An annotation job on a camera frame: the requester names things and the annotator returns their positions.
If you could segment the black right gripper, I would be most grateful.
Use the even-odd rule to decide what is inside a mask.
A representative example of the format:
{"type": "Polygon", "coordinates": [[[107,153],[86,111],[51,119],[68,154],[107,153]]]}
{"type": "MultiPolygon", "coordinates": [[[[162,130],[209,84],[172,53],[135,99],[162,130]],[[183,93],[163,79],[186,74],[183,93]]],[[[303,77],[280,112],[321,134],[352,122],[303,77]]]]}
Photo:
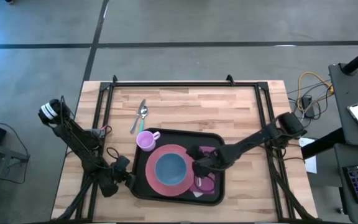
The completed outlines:
{"type": "Polygon", "coordinates": [[[194,176],[205,178],[212,172],[223,172],[227,169],[227,163],[216,152],[214,147],[200,147],[197,162],[192,162],[194,176]]]}

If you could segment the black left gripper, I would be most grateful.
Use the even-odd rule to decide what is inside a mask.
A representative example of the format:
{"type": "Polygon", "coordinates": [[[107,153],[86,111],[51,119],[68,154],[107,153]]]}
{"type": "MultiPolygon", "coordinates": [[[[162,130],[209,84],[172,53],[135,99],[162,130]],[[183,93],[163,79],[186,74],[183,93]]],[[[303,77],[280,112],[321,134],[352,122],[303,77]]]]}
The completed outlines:
{"type": "Polygon", "coordinates": [[[116,161],[111,163],[109,168],[111,169],[111,175],[115,182],[123,182],[128,189],[133,189],[135,183],[135,175],[126,171],[128,165],[128,161],[116,161]]]}

